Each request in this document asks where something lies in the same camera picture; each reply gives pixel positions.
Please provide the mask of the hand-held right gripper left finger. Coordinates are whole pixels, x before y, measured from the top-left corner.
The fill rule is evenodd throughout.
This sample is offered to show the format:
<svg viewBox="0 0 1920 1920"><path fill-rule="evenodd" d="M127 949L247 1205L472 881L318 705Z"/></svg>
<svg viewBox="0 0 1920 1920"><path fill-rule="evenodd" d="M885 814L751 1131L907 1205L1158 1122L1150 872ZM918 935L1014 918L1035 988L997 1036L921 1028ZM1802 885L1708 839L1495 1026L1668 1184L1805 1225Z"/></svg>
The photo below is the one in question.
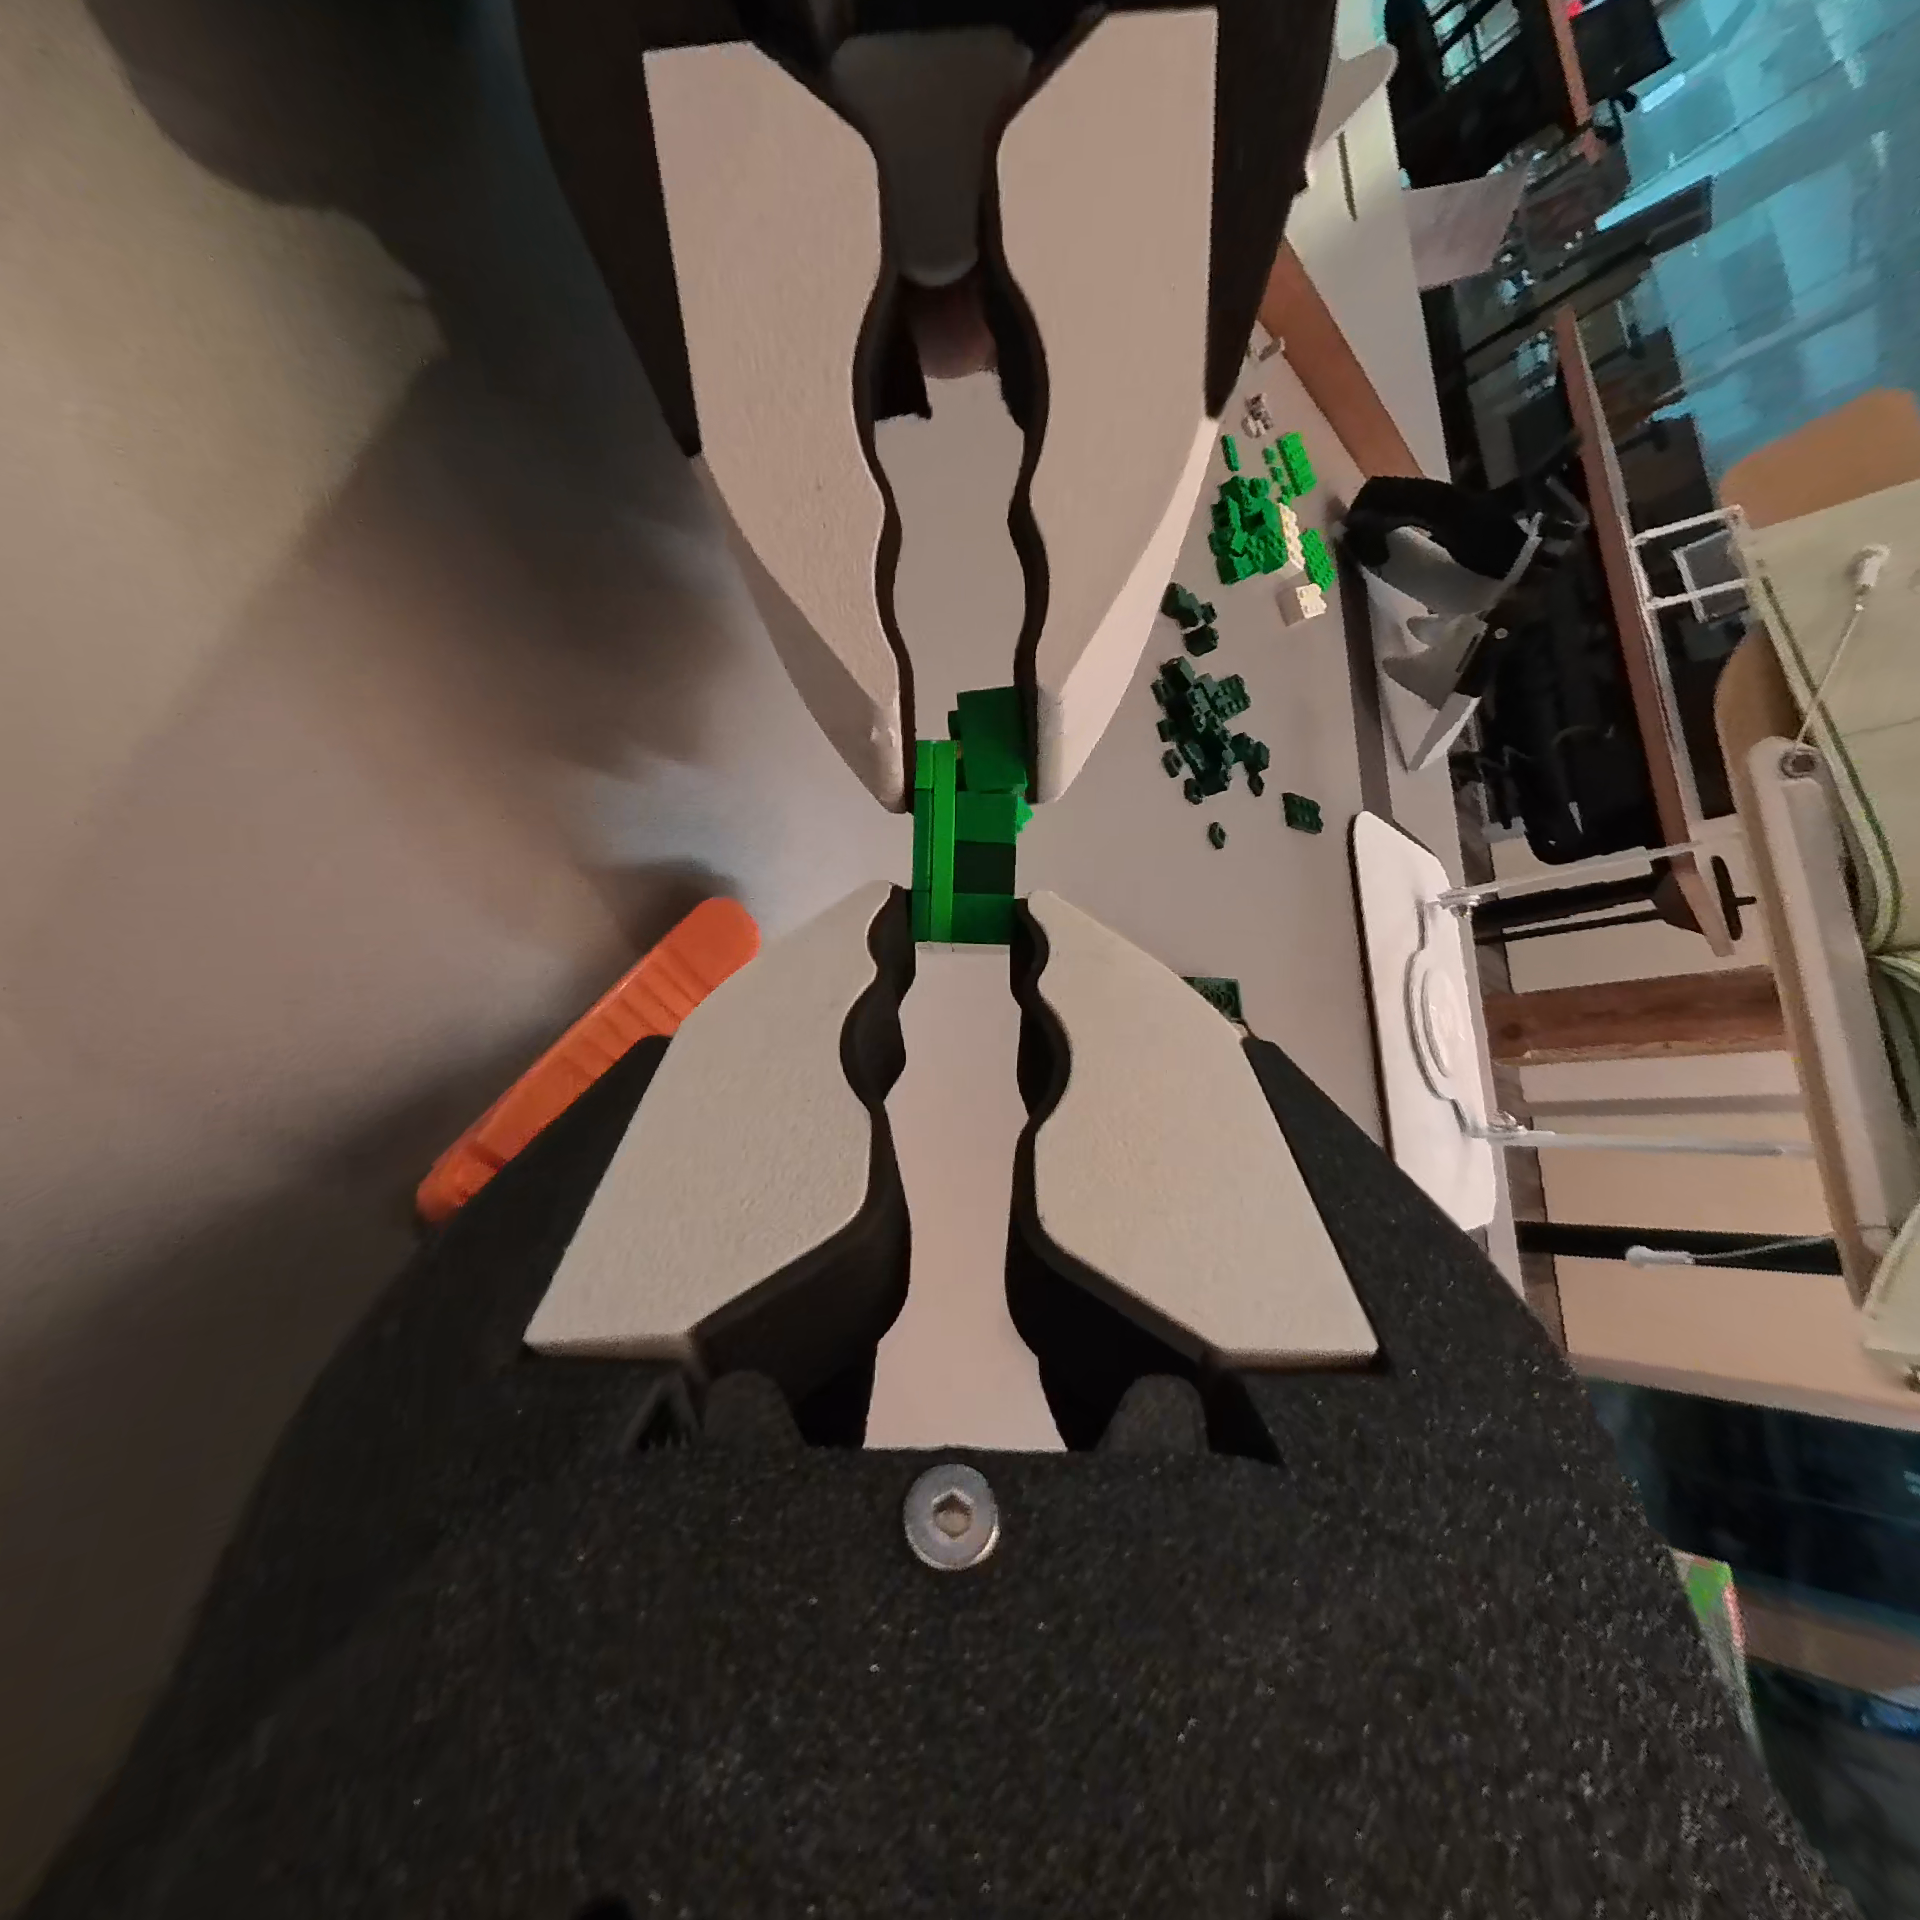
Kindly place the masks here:
<svg viewBox="0 0 1920 1920"><path fill-rule="evenodd" d="M852 1366L907 1301L885 1095L918 966L870 884L685 1018L524 1341L550 1356Z"/></svg>

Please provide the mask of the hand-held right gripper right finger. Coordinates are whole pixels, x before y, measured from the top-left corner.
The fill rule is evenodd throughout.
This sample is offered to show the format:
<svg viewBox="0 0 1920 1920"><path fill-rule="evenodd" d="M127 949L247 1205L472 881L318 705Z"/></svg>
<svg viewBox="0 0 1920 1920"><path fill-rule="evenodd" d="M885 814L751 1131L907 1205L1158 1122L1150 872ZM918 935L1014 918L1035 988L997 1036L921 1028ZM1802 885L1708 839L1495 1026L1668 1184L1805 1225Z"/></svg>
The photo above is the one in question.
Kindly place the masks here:
<svg viewBox="0 0 1920 1920"><path fill-rule="evenodd" d="M1372 1366L1377 1332L1242 1035L1061 894L1018 904L1007 1302L1051 1374Z"/></svg>

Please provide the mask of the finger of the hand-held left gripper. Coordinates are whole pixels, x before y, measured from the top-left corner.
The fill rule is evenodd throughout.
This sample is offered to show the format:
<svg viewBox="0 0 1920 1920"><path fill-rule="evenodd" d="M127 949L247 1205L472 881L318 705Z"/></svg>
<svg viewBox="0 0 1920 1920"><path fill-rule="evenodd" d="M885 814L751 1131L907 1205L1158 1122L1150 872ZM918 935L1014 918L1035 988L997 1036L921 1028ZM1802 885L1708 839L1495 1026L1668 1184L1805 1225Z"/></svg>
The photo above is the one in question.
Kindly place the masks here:
<svg viewBox="0 0 1920 1920"><path fill-rule="evenodd" d="M1212 445L1212 8L1101 18L1000 132L997 259L1037 351L1011 522L1037 802L1134 676Z"/></svg>
<svg viewBox="0 0 1920 1920"><path fill-rule="evenodd" d="M701 448L777 656L864 792L907 808L901 519L864 346L890 291L877 156L751 44L642 59Z"/></svg>

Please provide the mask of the green and white lego assembly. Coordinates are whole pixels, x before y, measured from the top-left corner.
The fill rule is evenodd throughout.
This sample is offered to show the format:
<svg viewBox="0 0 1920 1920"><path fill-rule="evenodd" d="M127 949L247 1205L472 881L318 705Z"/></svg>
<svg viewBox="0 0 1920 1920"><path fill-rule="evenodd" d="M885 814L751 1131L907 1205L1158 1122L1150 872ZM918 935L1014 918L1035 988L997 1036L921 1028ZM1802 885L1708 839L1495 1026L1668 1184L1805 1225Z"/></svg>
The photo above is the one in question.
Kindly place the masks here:
<svg viewBox="0 0 1920 1920"><path fill-rule="evenodd" d="M970 689L944 741L914 742L910 918L921 946L1008 946L1025 798L1018 685Z"/></svg>

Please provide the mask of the pile of bright green lego pieces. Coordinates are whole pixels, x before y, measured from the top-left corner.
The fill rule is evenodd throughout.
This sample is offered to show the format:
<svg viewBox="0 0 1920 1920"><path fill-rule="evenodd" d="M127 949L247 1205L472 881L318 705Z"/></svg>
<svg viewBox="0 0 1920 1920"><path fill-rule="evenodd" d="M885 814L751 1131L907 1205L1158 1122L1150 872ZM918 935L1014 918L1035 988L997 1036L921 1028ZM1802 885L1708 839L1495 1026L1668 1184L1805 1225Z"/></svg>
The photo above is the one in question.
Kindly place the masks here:
<svg viewBox="0 0 1920 1920"><path fill-rule="evenodd" d="M1331 588L1338 566L1327 536L1302 522L1300 542L1282 536L1278 505L1294 512L1317 488L1310 445L1297 429L1241 452L1235 438L1221 439L1227 476L1208 508L1208 554L1221 586L1255 578L1310 578Z"/></svg>

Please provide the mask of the pile of dark green lego pieces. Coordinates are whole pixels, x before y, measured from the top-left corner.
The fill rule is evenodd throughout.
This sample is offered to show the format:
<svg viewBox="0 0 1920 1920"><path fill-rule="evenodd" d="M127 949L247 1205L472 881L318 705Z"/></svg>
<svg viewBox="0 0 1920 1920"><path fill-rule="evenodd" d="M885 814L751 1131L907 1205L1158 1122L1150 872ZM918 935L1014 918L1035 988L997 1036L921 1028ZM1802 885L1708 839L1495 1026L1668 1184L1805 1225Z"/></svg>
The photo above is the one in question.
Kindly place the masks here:
<svg viewBox="0 0 1920 1920"><path fill-rule="evenodd" d="M1267 794L1268 745L1241 729L1252 694L1241 674L1208 674L1204 666L1221 645L1214 606L1192 588L1170 582L1160 612L1180 634L1180 651L1162 661L1152 694L1162 775L1180 784L1185 802L1205 802L1242 779L1252 798Z"/></svg>

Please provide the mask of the green lego set box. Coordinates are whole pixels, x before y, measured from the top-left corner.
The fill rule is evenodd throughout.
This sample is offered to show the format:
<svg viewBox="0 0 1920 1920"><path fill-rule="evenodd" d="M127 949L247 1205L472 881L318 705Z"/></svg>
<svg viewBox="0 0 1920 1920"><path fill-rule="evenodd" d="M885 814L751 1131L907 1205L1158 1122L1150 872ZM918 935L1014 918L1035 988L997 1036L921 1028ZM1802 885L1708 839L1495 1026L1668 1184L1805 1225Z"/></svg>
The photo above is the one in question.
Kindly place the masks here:
<svg viewBox="0 0 1920 1920"><path fill-rule="evenodd" d="M1704 1634L1715 1676L1740 1719L1745 1742L1764 1758L1761 1722L1745 1675L1745 1631L1735 1571L1724 1561L1685 1549L1668 1549L1668 1555Z"/></svg>

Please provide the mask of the person's left hand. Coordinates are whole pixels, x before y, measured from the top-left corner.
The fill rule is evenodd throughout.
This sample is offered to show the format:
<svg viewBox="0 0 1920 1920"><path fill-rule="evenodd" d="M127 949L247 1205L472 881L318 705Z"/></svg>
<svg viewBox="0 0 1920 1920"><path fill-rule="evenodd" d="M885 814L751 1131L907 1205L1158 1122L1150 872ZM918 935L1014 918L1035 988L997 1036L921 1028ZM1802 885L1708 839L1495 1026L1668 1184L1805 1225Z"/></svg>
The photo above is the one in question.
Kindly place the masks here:
<svg viewBox="0 0 1920 1920"><path fill-rule="evenodd" d="M910 282L907 295L910 325L927 381L948 382L978 372L997 372L997 339L974 276L940 285Z"/></svg>

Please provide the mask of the orange brick separator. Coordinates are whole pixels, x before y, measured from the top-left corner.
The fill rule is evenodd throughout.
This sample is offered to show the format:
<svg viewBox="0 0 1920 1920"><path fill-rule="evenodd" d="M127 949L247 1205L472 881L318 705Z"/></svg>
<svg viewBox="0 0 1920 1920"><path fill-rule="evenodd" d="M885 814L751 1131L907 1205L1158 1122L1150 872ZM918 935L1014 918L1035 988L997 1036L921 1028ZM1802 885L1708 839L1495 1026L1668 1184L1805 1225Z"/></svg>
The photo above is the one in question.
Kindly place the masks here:
<svg viewBox="0 0 1920 1920"><path fill-rule="evenodd" d="M637 1042L671 1039L757 951L742 904L698 904L432 1164L414 1194L420 1224L468 1205Z"/></svg>

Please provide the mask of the white book stand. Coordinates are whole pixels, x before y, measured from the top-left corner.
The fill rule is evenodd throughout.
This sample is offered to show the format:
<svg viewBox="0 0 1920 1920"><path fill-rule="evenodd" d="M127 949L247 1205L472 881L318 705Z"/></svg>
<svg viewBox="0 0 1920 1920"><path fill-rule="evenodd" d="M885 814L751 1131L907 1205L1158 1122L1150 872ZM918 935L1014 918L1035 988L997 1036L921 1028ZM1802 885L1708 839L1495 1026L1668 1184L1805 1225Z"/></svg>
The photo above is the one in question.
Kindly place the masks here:
<svg viewBox="0 0 1920 1920"><path fill-rule="evenodd" d="M1918 1372L1918 1091L1898 1066L1902 954L1872 954L1870 831L1840 821L1838 769L1778 734L1745 751L1748 872L1770 918L1764 982L1780 1036L1758 1051L1795 1061L1805 1144L1728 1138L1551 1135L1501 1118L1487 1098L1467 911L1492 888L1451 885L1445 866L1372 811L1352 818L1350 856L1382 1081L1390 1151L1460 1225L1495 1211L1495 1154L1592 1145L1811 1158L1840 1271L1861 1302L1861 1341L1882 1368Z"/></svg>

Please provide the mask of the black and white spare gripper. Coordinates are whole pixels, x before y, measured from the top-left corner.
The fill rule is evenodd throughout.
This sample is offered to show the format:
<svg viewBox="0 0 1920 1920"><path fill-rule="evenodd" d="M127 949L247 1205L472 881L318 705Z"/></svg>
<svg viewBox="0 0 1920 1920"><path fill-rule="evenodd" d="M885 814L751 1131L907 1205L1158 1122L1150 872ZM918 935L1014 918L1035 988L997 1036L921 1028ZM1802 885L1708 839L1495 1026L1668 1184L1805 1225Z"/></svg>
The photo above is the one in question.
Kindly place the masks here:
<svg viewBox="0 0 1920 1920"><path fill-rule="evenodd" d="M1341 552L1387 625L1377 644L1404 769L1450 758L1504 654L1547 622L1592 512L1550 479L1517 515L1495 494L1435 476L1368 476L1341 522Z"/></svg>

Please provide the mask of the wooden top office desk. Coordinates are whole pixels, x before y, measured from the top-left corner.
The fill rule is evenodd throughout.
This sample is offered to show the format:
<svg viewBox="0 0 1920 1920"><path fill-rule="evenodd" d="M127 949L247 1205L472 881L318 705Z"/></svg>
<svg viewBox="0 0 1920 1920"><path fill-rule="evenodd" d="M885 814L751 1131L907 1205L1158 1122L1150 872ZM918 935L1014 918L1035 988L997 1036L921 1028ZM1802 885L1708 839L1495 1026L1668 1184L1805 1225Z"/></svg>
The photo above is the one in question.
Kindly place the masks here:
<svg viewBox="0 0 1920 1920"><path fill-rule="evenodd" d="M1705 818L1695 779L1682 715L1672 685L1660 612L1645 586L1637 534L1624 488L1615 434L1600 401L1598 374L1582 342L1571 302L1551 311L1554 354L1571 425L1578 434L1580 471L1588 488L1588 516L1598 542L1605 604L1615 614L1624 682L1637 721L1654 818L1664 831L1660 856L1677 896L1695 919L1695 932L1715 958L1735 958L1740 935L1731 926L1715 881L1715 848L1705 844Z"/></svg>

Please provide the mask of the clear acrylic stand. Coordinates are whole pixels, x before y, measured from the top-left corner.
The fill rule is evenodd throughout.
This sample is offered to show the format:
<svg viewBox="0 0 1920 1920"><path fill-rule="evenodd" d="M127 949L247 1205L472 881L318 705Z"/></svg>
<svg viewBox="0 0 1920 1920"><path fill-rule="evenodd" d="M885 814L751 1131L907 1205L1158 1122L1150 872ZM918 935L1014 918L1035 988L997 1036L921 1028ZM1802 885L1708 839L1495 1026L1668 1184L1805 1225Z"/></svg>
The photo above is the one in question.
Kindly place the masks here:
<svg viewBox="0 0 1920 1920"><path fill-rule="evenodd" d="M1628 536L1628 572L1645 616L1685 612L1698 621L1731 616L1748 601L1740 554L1745 515L1718 505L1708 515L1641 529Z"/></svg>

